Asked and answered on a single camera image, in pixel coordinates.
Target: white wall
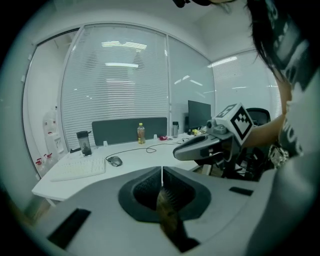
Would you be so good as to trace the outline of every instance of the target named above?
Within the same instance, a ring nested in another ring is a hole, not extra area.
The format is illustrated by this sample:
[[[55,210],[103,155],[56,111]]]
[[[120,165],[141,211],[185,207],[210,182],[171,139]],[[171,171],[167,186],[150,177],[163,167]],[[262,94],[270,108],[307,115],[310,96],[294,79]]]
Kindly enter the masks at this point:
[[[199,27],[188,20],[172,0],[132,0],[126,3],[118,0],[83,1],[57,12],[35,40],[39,42],[62,31],[99,22],[149,27],[178,38],[205,56],[208,54]]]
[[[33,162],[40,157],[44,159],[44,154],[51,153],[47,150],[43,117],[57,105],[60,77],[69,48],[68,41],[64,41],[65,43],[55,38],[37,47],[26,77],[23,98],[26,105],[23,109],[23,123],[25,130],[28,122],[30,125],[31,133],[26,132],[25,136]]]
[[[21,78],[30,63],[28,57],[35,50],[33,39],[53,12],[53,6],[47,4],[33,17],[15,39],[0,71],[0,177],[10,198],[21,210],[25,210],[34,197],[31,190],[37,183],[24,138]]]
[[[251,38],[251,16],[246,0],[229,3],[231,13],[222,8],[212,9],[196,25],[208,48],[208,59],[216,61],[231,54],[254,48]]]

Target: white keyboard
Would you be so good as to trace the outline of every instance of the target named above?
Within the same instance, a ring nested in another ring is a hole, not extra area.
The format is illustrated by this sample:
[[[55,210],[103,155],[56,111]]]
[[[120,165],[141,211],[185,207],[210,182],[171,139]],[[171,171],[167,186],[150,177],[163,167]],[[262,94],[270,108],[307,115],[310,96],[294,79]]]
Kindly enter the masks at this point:
[[[75,160],[59,165],[57,172],[50,180],[52,182],[74,180],[104,174],[105,172],[105,159],[90,157],[85,160]]]

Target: computer monitor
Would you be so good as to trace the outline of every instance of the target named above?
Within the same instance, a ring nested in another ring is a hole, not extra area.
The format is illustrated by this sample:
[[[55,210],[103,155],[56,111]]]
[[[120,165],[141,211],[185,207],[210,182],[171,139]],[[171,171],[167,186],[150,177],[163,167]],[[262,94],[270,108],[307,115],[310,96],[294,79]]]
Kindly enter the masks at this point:
[[[211,120],[211,105],[201,102],[188,100],[189,109],[189,129],[196,129],[206,126],[207,121]]]

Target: gray partition panel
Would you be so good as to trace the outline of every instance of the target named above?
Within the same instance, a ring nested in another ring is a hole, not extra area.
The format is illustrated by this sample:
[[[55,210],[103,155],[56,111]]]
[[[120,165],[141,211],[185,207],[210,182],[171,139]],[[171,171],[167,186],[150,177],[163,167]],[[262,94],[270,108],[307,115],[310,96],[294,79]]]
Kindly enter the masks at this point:
[[[92,122],[94,142],[97,146],[103,146],[104,141],[108,145],[136,142],[139,123],[143,123],[146,140],[153,139],[154,134],[167,135],[166,117],[104,120]]]

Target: small white box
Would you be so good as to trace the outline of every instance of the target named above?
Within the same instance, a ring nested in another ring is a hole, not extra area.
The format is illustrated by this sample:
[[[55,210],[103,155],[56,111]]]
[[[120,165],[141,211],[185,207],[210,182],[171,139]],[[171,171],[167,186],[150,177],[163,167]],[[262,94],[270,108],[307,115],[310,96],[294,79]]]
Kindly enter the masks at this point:
[[[232,132],[241,146],[253,128],[253,121],[241,103],[227,106],[214,119],[217,125]]]

